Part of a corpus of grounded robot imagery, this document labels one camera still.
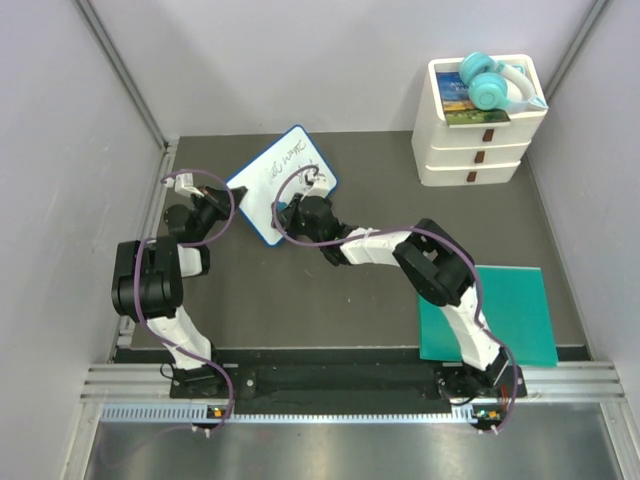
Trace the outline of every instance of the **teal cutting board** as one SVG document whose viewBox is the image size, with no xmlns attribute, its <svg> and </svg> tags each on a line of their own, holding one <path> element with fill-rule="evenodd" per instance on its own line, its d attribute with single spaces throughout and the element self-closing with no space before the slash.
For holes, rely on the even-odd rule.
<svg viewBox="0 0 640 480">
<path fill-rule="evenodd" d="M 520 365 L 553 367 L 558 354 L 542 271 L 523 267 L 478 267 L 484 286 L 484 315 Z M 457 362 L 460 347 L 438 307 L 419 298 L 420 358 Z"/>
</svg>

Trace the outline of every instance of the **headphone ear cup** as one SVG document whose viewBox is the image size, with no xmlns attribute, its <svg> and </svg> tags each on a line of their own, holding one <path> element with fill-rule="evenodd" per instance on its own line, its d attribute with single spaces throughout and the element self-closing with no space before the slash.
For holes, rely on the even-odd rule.
<svg viewBox="0 0 640 480">
<path fill-rule="evenodd" d="M 501 108 L 508 102 L 507 81 L 497 73 L 481 73 L 469 85 L 469 99 L 480 110 Z"/>
<path fill-rule="evenodd" d="M 460 74 L 460 80 L 462 83 L 469 86 L 471 81 L 476 75 L 487 72 L 494 67 L 495 63 L 493 59 L 482 52 L 473 52 L 467 55 L 465 59 L 458 67 L 458 73 Z"/>
</svg>

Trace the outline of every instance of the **handwriting on whiteboard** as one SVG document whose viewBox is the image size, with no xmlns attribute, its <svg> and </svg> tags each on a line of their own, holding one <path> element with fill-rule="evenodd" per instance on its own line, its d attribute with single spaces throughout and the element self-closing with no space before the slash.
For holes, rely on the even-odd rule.
<svg viewBox="0 0 640 480">
<path fill-rule="evenodd" d="M 276 178 L 278 178 L 278 176 L 283 172 L 287 165 L 296 164 L 297 169 L 303 167 L 304 165 L 313 164 L 313 160 L 311 160 L 310 158 L 305 158 L 306 155 L 302 154 L 305 148 L 307 148 L 307 142 L 305 142 L 304 140 L 298 140 L 298 143 L 296 143 L 291 149 L 289 149 L 287 153 L 282 156 L 282 158 L 274 160 L 269 167 L 266 167 L 264 169 L 265 175 L 269 181 L 269 185 L 273 185 Z M 303 174 L 304 173 L 300 173 L 297 175 L 298 182 L 301 184 L 304 182 Z"/>
</svg>

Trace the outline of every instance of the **headphones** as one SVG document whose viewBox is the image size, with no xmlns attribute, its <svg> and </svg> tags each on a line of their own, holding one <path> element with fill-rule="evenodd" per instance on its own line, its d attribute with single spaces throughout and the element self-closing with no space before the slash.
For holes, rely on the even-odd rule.
<svg viewBox="0 0 640 480">
<path fill-rule="evenodd" d="M 546 102 L 536 95 L 536 89 L 523 73 L 489 55 L 474 52 L 468 55 L 458 69 L 460 80 L 469 88 L 469 99 L 480 110 L 499 108 L 508 113 L 527 110 L 546 110 Z M 507 80 L 511 81 L 525 98 L 515 102 L 507 97 Z"/>
</svg>

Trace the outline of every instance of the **white wall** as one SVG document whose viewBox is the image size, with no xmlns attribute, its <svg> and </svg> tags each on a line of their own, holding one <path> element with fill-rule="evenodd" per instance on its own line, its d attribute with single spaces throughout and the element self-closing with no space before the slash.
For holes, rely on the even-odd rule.
<svg viewBox="0 0 640 480">
<path fill-rule="evenodd" d="M 595 353 L 640 422 L 640 4 L 612 2 L 553 99 L 533 170 Z"/>
<path fill-rule="evenodd" d="M 410 130 L 426 64 L 528 53 L 549 79 L 590 0 L 93 0 L 164 134 Z"/>
<path fill-rule="evenodd" d="M 55 478 L 160 155 L 72 2 L 1 2 L 0 65 L 0 478 Z"/>
</svg>

